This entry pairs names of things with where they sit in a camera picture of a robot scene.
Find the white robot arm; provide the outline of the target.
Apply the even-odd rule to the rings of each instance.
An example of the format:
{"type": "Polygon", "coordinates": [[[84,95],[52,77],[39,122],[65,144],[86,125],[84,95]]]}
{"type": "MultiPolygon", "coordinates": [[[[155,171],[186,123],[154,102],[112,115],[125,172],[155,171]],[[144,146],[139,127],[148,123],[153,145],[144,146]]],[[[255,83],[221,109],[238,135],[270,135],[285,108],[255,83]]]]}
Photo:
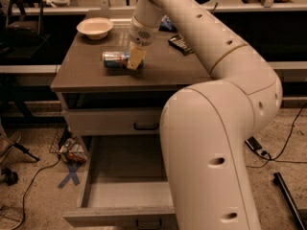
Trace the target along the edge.
{"type": "Polygon", "coordinates": [[[179,230],[261,230],[243,155],[245,141],[281,105],[279,77],[241,37],[195,0],[138,0],[130,60],[142,33],[169,16],[210,75],[165,104],[160,142],[179,230]]]}

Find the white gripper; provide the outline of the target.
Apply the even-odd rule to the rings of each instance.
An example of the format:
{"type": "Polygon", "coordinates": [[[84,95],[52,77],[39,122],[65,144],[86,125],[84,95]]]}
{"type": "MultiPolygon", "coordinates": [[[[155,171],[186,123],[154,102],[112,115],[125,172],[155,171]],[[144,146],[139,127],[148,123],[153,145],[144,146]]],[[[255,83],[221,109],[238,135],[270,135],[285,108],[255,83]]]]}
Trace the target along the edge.
{"type": "MultiPolygon", "coordinates": [[[[147,20],[145,18],[137,18],[135,15],[130,22],[130,40],[133,43],[148,46],[154,42],[157,32],[157,25],[154,20],[147,20]]],[[[136,70],[141,64],[146,55],[146,51],[141,47],[131,47],[128,60],[128,68],[136,70]]]]}

